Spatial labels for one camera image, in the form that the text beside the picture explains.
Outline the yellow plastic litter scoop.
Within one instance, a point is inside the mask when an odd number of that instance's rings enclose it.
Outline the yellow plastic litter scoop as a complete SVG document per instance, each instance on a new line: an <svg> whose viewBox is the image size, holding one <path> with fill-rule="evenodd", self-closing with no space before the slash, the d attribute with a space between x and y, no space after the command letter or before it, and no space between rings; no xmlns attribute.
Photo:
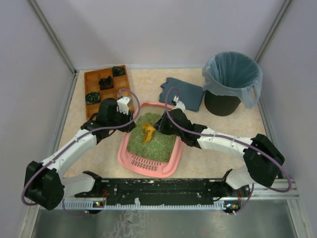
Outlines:
<svg viewBox="0 0 317 238"><path fill-rule="evenodd" d="M143 144L144 143L148 143L151 141L152 137L153 137L153 133L155 131L155 128L149 124L149 123L145 123L142 126L142 130L143 130Z"/></svg>

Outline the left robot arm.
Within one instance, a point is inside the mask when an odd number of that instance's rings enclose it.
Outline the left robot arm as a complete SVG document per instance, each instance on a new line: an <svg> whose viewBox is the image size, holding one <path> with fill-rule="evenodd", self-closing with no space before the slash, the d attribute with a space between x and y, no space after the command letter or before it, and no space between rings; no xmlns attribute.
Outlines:
<svg viewBox="0 0 317 238"><path fill-rule="evenodd" d="M64 175L88 150L115 131L131 132L135 128L133 113L129 109L131 103L129 96L103 100L98 112L67 144L41 162L32 161L26 168L22 202L52 210L65 198L84 193L98 194L102 187L99 175L90 171L69 178Z"/></svg>

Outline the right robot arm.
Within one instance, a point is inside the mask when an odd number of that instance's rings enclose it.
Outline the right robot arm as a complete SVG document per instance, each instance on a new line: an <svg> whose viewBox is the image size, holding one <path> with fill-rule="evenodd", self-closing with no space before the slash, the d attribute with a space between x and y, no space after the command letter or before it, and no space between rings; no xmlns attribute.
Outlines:
<svg viewBox="0 0 317 238"><path fill-rule="evenodd" d="M154 128L164 135L176 135L187 146L222 152L242 160L245 164L231 169L224 181L234 190L258 183L272 188L285 159L263 134L253 138L234 137L191 123L181 109L164 112Z"/></svg>

